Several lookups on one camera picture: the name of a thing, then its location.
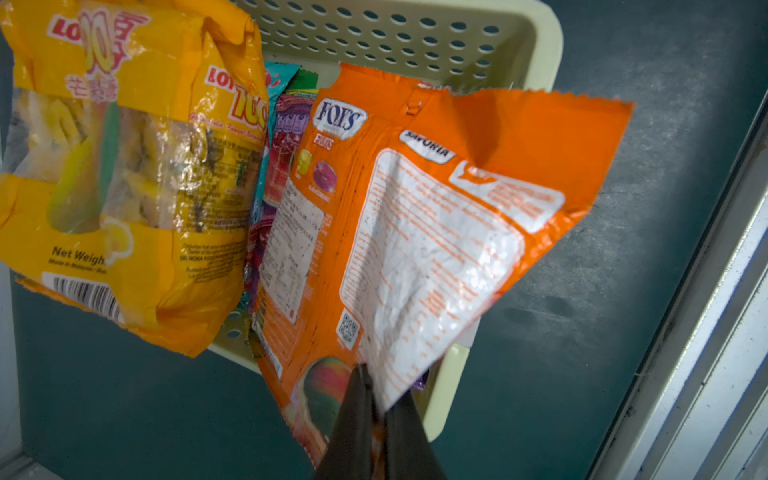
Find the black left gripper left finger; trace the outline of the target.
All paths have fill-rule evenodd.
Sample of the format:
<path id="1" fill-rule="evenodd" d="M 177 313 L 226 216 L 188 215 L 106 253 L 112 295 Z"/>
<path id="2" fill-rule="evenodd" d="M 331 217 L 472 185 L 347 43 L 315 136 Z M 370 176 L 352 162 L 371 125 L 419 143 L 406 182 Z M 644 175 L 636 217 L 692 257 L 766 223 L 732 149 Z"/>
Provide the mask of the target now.
<path id="1" fill-rule="evenodd" d="M 352 371 L 339 415 L 315 479 L 369 480 L 373 473 L 373 383 L 365 364 Z"/>

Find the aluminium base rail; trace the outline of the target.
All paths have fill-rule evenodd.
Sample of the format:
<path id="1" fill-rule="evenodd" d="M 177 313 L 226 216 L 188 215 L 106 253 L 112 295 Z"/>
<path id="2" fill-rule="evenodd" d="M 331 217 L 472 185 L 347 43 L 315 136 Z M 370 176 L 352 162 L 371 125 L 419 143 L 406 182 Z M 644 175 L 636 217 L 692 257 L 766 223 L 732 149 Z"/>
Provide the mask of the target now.
<path id="1" fill-rule="evenodd" d="M 765 107 L 590 475 L 767 475 Z"/>

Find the teal Fox's mint bag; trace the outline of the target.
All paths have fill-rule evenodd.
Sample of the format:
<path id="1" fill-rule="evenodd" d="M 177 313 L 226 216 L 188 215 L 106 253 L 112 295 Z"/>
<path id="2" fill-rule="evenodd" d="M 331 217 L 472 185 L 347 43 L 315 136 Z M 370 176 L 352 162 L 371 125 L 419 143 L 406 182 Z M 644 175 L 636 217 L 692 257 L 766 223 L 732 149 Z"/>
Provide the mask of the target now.
<path id="1" fill-rule="evenodd" d="M 257 218 L 259 209 L 258 204 L 264 189 L 265 175 L 267 171 L 267 160 L 269 156 L 269 147 L 276 125 L 276 103 L 277 99 L 287 90 L 291 89 L 316 89 L 318 75 L 314 72 L 303 70 L 299 65 L 281 64 L 268 62 L 267 69 L 267 91 L 269 96 L 269 117 L 268 117 L 268 136 L 267 146 L 265 148 L 262 165 L 259 172 L 256 196 L 251 212 L 251 224 Z"/>

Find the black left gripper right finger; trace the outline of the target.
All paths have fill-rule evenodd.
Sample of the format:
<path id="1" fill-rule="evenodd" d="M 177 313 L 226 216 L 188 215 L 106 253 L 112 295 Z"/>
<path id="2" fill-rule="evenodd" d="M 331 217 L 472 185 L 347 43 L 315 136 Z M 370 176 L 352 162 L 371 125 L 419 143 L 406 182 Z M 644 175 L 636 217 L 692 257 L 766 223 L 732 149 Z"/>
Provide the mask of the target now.
<path id="1" fill-rule="evenodd" d="M 386 412 L 384 426 L 384 474 L 387 480 L 446 479 L 410 391 Z"/>

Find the yellow candy bag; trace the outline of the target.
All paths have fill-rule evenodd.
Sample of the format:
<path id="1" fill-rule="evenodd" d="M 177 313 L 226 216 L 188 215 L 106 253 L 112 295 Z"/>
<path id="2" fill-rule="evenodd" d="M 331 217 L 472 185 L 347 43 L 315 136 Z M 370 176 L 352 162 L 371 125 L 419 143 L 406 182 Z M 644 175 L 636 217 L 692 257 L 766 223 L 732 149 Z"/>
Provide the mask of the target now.
<path id="1" fill-rule="evenodd" d="M 231 1 L 5 1 L 1 260 L 194 357 L 243 289 L 266 69 Z"/>

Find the pale green plastic basket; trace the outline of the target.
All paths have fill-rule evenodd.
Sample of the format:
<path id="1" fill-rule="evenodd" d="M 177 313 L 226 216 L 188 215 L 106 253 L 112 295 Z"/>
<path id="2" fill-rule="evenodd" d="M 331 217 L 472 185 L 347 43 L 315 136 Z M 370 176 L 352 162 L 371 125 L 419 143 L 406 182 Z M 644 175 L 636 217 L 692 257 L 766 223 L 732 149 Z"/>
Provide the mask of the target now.
<path id="1" fill-rule="evenodd" d="M 327 87 L 348 60 L 443 86 L 458 96 L 492 87 L 550 91 L 559 69 L 563 34 L 555 13 L 540 1 L 247 1 L 271 60 L 296 63 Z M 421 131 L 399 130 L 374 165 L 364 190 L 362 226 L 332 292 L 343 305 L 332 315 L 330 347 L 299 354 L 298 320 L 268 329 L 260 313 L 236 308 L 211 350 L 280 381 L 282 414 L 295 437 L 324 445 L 334 428 L 351 368 L 344 358 L 366 344 L 365 321 L 395 356 L 379 355 L 385 392 L 403 380 L 427 377 L 414 396 L 426 436 L 442 432 L 477 326 L 450 327 L 441 356 L 418 360 L 394 338 L 396 314 L 420 330 L 424 321 L 447 326 L 471 295 L 522 249 L 519 232 L 495 233 L 487 214 L 415 162 L 431 155 L 448 163 L 463 184 L 466 161 Z"/>

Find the orange candy bag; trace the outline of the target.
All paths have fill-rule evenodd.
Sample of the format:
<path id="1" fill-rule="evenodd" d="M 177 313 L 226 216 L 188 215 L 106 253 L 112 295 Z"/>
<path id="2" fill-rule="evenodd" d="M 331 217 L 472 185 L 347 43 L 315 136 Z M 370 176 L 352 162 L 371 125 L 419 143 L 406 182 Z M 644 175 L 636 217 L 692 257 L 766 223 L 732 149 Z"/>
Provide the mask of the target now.
<path id="1" fill-rule="evenodd" d="M 312 107 L 253 305 L 260 369 L 314 464 L 355 366 L 375 410 L 391 408 L 588 214 L 632 112 L 341 66 Z"/>

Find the pink purple candy bag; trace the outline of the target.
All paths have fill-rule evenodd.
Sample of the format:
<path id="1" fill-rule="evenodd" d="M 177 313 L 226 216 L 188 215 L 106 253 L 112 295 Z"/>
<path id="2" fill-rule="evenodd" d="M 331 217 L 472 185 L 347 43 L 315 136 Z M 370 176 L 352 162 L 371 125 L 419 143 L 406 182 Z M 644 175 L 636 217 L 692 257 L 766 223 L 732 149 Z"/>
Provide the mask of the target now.
<path id="1" fill-rule="evenodd" d="M 318 89 L 291 89 L 277 99 L 276 125 L 269 147 L 263 194 L 258 204 L 258 216 L 249 232 L 245 282 L 248 312 L 253 310 L 259 266 L 317 94 Z"/>

